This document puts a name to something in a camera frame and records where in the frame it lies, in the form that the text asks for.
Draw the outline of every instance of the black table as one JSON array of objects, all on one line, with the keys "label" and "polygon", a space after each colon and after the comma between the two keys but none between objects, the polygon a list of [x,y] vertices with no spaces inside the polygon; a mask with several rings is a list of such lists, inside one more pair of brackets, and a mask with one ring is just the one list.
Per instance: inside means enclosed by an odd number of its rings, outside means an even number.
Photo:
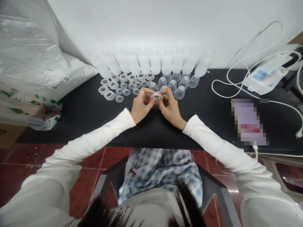
[{"label": "black table", "polygon": [[[234,116],[231,114],[231,99],[219,97],[211,89],[214,79],[227,82],[227,69],[209,71],[200,79],[196,88],[188,88],[185,97],[178,101],[180,113],[185,120],[197,114],[216,134],[233,143],[238,138]],[[235,69],[230,72],[229,78],[233,82],[240,82],[245,74],[246,70]],[[158,82],[160,77],[161,74],[156,76],[154,81]],[[60,101],[63,105],[62,116],[52,130],[35,131],[28,128],[18,142],[66,144],[114,119],[125,107],[131,110],[135,95],[125,96],[121,103],[115,100],[107,101],[98,92],[101,79],[99,74],[96,75]],[[216,83],[214,88],[224,96],[231,96],[238,91],[234,86],[219,83]],[[252,97],[241,91],[236,98]],[[295,106],[289,94],[281,87],[276,87],[262,98]],[[293,109],[281,104],[263,103],[257,105],[257,110],[269,138],[269,145],[259,146],[259,152],[303,155],[303,139],[295,138],[295,133],[302,122]],[[121,133],[107,146],[202,149],[195,141],[166,121],[158,109],[152,109],[136,127]],[[246,152],[253,151],[251,146],[237,146]]]}]

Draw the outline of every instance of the small plastic cup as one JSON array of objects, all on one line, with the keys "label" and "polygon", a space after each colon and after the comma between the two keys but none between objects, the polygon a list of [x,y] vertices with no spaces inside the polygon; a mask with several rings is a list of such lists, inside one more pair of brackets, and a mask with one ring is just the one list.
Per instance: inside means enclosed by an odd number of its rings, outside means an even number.
[{"label": "small plastic cup", "polygon": [[121,82],[120,88],[122,88],[122,89],[127,88],[127,83]]},{"label": "small plastic cup", "polygon": [[177,83],[180,81],[181,72],[173,73],[171,79],[175,80]]},{"label": "small plastic cup", "polygon": [[176,90],[176,92],[174,93],[174,97],[175,99],[183,99],[185,96],[185,87],[184,86],[179,86]]},{"label": "small plastic cup", "polygon": [[152,74],[152,73],[148,73],[147,75],[146,75],[146,79],[147,80],[153,80],[153,79],[155,79],[155,75],[154,74]]},{"label": "small plastic cup", "polygon": [[185,87],[185,89],[187,89],[187,88],[188,88],[188,84],[189,84],[189,77],[188,77],[188,76],[185,76],[185,77],[183,77],[183,78],[181,79],[181,81],[180,81],[178,87],[183,86],[183,87]]},{"label": "small plastic cup", "polygon": [[112,81],[117,81],[117,82],[120,81],[120,77],[119,77],[118,75],[112,75],[112,76],[110,77],[110,79],[111,79]]},{"label": "small plastic cup", "polygon": [[140,92],[140,89],[139,89],[139,88],[135,88],[135,89],[133,90],[133,94],[134,94],[134,95],[138,95],[139,92]]},{"label": "small plastic cup", "polygon": [[134,83],[129,83],[129,84],[128,84],[128,88],[129,88],[130,90],[134,89],[135,87],[136,87],[136,86],[135,86]]},{"label": "small plastic cup", "polygon": [[135,83],[135,86],[136,86],[136,88],[139,88],[139,87],[141,87],[142,86],[142,84],[141,84],[141,82],[140,81],[136,81],[136,83]]},{"label": "small plastic cup", "polygon": [[152,89],[152,90],[155,91],[155,92],[158,92],[158,91],[159,91],[158,86],[156,85],[155,82],[151,82],[149,88]]},{"label": "small plastic cup", "polygon": [[110,87],[110,89],[115,90],[116,88],[119,87],[119,84],[117,81],[113,80],[109,83],[109,87]]},{"label": "small plastic cup", "polygon": [[109,79],[103,79],[103,80],[101,80],[101,85],[102,85],[102,86],[108,87],[108,84],[109,84],[109,83],[110,83]]},{"label": "small plastic cup", "polygon": [[122,92],[122,94],[124,94],[125,96],[130,94],[130,89],[125,88]]},{"label": "small plastic cup", "polygon": [[134,75],[134,74],[130,74],[130,75],[128,76],[128,80],[129,80],[129,82],[131,82],[131,83],[135,83],[135,82],[137,81],[137,77],[136,77],[136,75]]},{"label": "small plastic cup", "polygon": [[101,95],[104,95],[105,92],[107,92],[108,90],[110,90],[108,87],[106,86],[101,86],[99,87],[98,91]]},{"label": "small plastic cup", "polygon": [[120,75],[120,80],[121,82],[127,82],[128,81],[128,76],[126,73],[123,73]]},{"label": "small plastic cup", "polygon": [[139,80],[139,81],[143,81],[143,80],[145,80],[145,78],[146,78],[146,76],[145,76],[143,73],[140,73],[140,74],[138,75],[138,80]]},{"label": "small plastic cup", "polygon": [[167,81],[166,81],[165,77],[160,77],[160,79],[159,79],[158,88],[160,88],[162,86],[167,86]]},{"label": "small plastic cup", "polygon": [[146,87],[148,84],[148,82],[146,80],[141,81],[141,85],[142,87]]},{"label": "small plastic cup", "polygon": [[167,86],[170,87],[172,93],[177,90],[177,82],[175,80],[171,80]]},{"label": "small plastic cup", "polygon": [[122,102],[124,100],[123,96],[116,96],[116,102]]},{"label": "small plastic cup", "polygon": [[106,98],[106,100],[110,101],[116,97],[116,94],[113,91],[107,91],[104,93],[104,97]]},{"label": "small plastic cup", "polygon": [[123,89],[122,88],[116,88],[116,94],[117,95],[121,95],[123,92]]},{"label": "small plastic cup", "polygon": [[189,79],[189,84],[188,86],[190,88],[195,88],[198,86],[198,83],[199,83],[199,80],[200,80],[200,77],[198,75],[193,75],[190,79]]}]

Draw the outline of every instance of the plaid shorts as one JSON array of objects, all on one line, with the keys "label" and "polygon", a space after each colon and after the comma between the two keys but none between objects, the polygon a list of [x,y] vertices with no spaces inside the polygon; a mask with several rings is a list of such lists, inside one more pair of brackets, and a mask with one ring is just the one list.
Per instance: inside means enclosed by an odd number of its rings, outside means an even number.
[{"label": "plaid shorts", "polygon": [[201,207],[202,180],[190,150],[142,148],[119,189],[118,204],[152,188],[176,192],[176,178],[184,181]]}]

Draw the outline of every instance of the white sleeve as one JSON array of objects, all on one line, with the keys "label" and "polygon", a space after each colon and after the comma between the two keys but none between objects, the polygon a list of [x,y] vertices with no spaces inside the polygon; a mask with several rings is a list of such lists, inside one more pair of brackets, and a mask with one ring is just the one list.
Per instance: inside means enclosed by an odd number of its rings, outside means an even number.
[{"label": "white sleeve", "polygon": [[81,169],[78,163],[135,125],[125,108],[114,120],[57,149],[0,209],[0,226],[76,225],[77,221],[68,214],[69,192]]},{"label": "white sleeve", "polygon": [[188,121],[183,133],[236,175],[244,227],[303,226],[303,212],[256,159],[221,139],[197,115]]}]

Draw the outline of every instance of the person's right hand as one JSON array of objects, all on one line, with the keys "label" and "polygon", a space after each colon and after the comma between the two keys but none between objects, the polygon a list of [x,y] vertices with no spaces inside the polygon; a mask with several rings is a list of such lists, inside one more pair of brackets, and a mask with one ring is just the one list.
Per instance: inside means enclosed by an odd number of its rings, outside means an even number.
[{"label": "person's right hand", "polygon": [[163,114],[165,119],[168,120],[173,126],[183,131],[187,122],[181,117],[178,107],[178,101],[175,100],[171,89],[165,88],[160,90],[159,93],[167,93],[167,96],[163,96],[163,101],[162,99],[158,99],[158,105],[161,110],[161,113]]}]

